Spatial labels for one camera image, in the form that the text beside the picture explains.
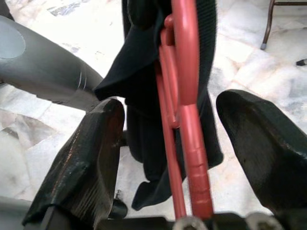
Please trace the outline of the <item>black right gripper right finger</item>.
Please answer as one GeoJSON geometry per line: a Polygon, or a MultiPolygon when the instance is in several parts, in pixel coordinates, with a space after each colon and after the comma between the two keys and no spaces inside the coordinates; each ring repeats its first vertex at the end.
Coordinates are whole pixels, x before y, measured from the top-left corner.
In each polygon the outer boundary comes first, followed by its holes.
{"type": "Polygon", "coordinates": [[[273,213],[307,208],[307,134],[274,103],[243,90],[220,93],[216,109],[260,203],[273,213]]]}

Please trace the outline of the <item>black ribbed knit garment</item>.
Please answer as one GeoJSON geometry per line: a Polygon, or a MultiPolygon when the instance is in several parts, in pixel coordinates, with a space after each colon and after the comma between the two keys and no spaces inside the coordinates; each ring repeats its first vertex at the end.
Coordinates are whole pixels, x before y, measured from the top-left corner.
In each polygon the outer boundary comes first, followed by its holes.
{"type": "MultiPolygon", "coordinates": [[[[111,96],[125,99],[127,143],[146,177],[131,205],[138,211],[171,196],[154,62],[162,25],[172,10],[171,0],[121,0],[121,5],[125,42],[94,92],[100,100],[111,96]]],[[[196,6],[200,42],[197,107],[212,168],[224,158],[208,94],[216,41],[216,1],[196,0],[196,6]]]]}

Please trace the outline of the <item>red plastic hanger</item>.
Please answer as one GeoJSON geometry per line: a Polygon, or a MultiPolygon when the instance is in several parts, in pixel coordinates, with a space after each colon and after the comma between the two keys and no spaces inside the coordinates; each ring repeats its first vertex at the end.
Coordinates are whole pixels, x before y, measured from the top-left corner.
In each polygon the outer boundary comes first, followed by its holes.
{"type": "Polygon", "coordinates": [[[195,0],[171,0],[155,63],[168,175],[176,219],[186,216],[174,130],[179,129],[193,215],[208,219],[213,204],[208,162],[197,109],[199,33],[195,0]]]}

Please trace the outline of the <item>marble top table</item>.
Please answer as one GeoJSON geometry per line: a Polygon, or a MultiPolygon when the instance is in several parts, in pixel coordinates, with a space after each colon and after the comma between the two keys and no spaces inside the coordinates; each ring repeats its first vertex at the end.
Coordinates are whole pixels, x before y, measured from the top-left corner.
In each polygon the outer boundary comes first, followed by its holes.
{"type": "Polygon", "coordinates": [[[275,6],[283,6],[283,7],[292,7],[292,6],[307,6],[307,1],[278,1],[278,0],[270,0],[269,8],[268,8],[268,18],[266,30],[264,33],[263,41],[261,43],[260,49],[265,50],[267,47],[267,42],[269,39],[269,35],[272,28],[272,19],[273,19],[273,10],[275,6]]]}

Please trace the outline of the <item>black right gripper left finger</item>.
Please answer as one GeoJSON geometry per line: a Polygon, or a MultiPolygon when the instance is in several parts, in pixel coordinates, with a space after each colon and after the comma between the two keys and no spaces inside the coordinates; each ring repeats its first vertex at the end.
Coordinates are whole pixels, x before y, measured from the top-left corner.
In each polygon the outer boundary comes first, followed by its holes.
{"type": "Polygon", "coordinates": [[[56,155],[23,224],[57,206],[96,227],[110,214],[119,165],[124,109],[109,98],[88,112],[56,155]]]}

